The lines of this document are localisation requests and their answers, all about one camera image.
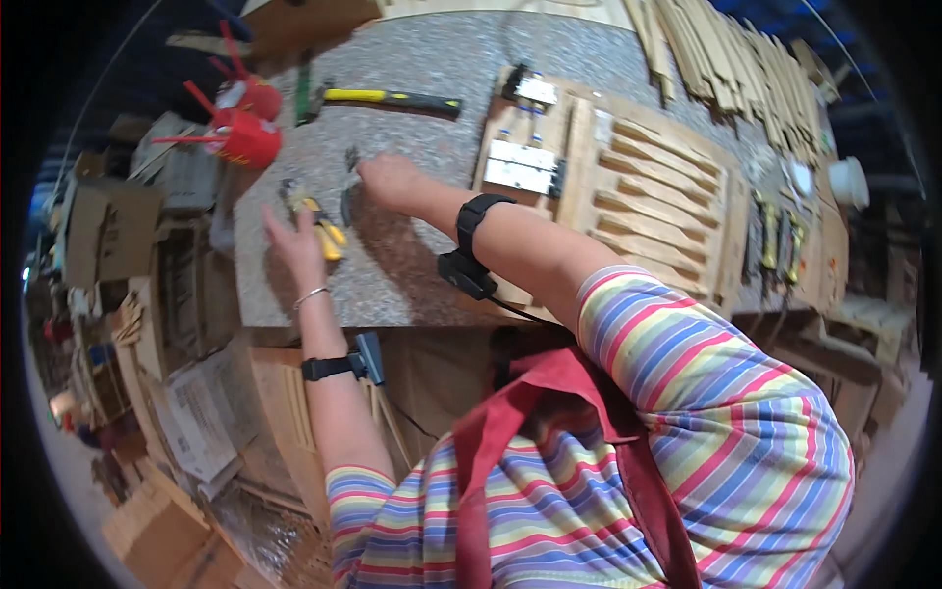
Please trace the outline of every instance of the hammer head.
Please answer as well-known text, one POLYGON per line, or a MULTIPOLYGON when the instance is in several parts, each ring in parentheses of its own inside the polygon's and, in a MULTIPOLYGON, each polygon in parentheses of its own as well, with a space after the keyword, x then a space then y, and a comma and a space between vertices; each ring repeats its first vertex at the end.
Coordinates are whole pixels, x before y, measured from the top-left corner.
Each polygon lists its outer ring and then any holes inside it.
POLYGON ((313 121, 317 118, 317 115, 320 114, 320 109, 324 106, 324 94, 327 90, 333 88, 334 84, 335 80, 333 78, 326 78, 323 83, 314 90, 314 93, 308 101, 307 119, 309 121, 313 121))

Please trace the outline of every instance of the black cable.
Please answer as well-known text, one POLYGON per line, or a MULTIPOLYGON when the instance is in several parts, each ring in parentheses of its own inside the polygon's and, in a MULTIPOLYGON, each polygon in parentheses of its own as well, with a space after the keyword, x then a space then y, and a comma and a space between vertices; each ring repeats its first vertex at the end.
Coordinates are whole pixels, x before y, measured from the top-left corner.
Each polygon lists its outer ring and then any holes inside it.
POLYGON ((389 399, 389 404, 391 404, 391 405, 393 406, 393 409, 399 411, 399 414, 402 415, 403 417, 405 417, 405 418, 406 418, 406 421, 408 421, 409 423, 413 424, 413 426, 414 426, 421 434, 424 434, 424 435, 430 437, 431 439, 435 440, 436 442, 439 440, 439 437, 438 437, 437 435, 435 435, 435 434, 429 434, 429 432, 427 432, 425 428, 423 428, 422 426, 420 426, 417 421, 415 421, 414 419, 412 419, 412 416, 409 415, 408 413, 406 413, 406 412, 405 412, 405 409, 403 409, 402 407, 399 407, 399 405, 398 405, 395 401, 393 401, 392 399, 389 399))
POLYGON ((514 309, 510 305, 504 303, 503 301, 499 299, 495 299, 494 297, 488 297, 487 300, 503 309, 507 309, 511 313, 516 313, 520 317, 525 317, 531 321, 536 321, 537 323, 541 323, 542 325, 545 325, 546 327, 549 327, 552 329, 562 329, 562 330, 565 330, 566 333, 569 332, 568 329, 566 329, 562 325, 559 325, 558 323, 554 323, 553 321, 547 321, 546 319, 540 319, 539 317, 531 315, 530 313, 527 313, 526 311, 521 311, 520 309, 514 309))

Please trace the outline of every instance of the person's right hand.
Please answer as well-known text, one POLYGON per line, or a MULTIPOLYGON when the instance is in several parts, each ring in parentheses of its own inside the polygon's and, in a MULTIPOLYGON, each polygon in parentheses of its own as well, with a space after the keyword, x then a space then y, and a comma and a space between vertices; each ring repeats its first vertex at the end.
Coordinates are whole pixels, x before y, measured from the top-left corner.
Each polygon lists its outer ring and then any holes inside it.
POLYGON ((356 167, 366 198, 388 210, 415 215, 420 186, 430 179, 403 155, 379 154, 356 167))

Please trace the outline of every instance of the table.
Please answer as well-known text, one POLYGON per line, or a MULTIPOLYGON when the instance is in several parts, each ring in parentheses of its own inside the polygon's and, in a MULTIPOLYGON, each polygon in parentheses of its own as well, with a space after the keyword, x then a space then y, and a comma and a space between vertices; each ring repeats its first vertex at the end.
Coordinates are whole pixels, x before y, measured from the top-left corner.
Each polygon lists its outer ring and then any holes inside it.
MULTIPOLYGON (((325 106, 311 124, 293 127, 297 70, 273 75, 284 95, 277 123, 284 146, 275 162, 238 195, 235 204, 235 265, 242 322, 247 327, 288 327, 295 292, 290 276, 268 249, 260 214, 269 204, 287 211, 277 188, 283 178, 303 179, 339 221, 340 194, 355 180, 344 153, 355 145, 364 157, 400 153, 430 175, 469 187, 478 158, 480 131, 501 66, 528 60, 547 74, 608 89, 660 108, 660 91, 648 83, 637 36, 620 28, 564 17, 522 12, 432 14, 382 22, 353 34, 315 58, 315 76, 332 76, 338 87, 402 89, 462 98, 457 121, 366 106, 325 106)), ((680 84, 680 75, 674 77, 680 84)), ((767 145, 765 131, 736 119, 715 123, 707 106, 676 89, 666 116, 747 161, 767 145)), ((762 179, 777 193, 782 177, 762 179)), ((329 285, 344 327, 478 325, 497 319, 455 304, 457 291, 438 277, 437 254, 454 245, 423 221, 377 210, 354 195, 354 223, 347 230, 346 258, 332 268, 329 285)))

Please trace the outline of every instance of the red apron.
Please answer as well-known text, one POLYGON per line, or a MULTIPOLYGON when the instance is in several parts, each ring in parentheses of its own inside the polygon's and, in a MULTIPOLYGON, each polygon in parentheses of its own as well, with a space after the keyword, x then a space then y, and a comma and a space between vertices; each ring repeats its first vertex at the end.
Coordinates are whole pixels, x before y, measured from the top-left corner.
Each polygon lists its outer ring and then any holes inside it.
POLYGON ((628 504, 671 587, 700 587, 687 530, 655 465, 647 430, 611 378, 576 346, 510 364, 512 382, 490 395, 452 430, 458 467, 456 578, 462 589, 490 589, 491 553, 484 485, 539 402, 579 395, 598 412, 605 441, 615 447, 628 504))

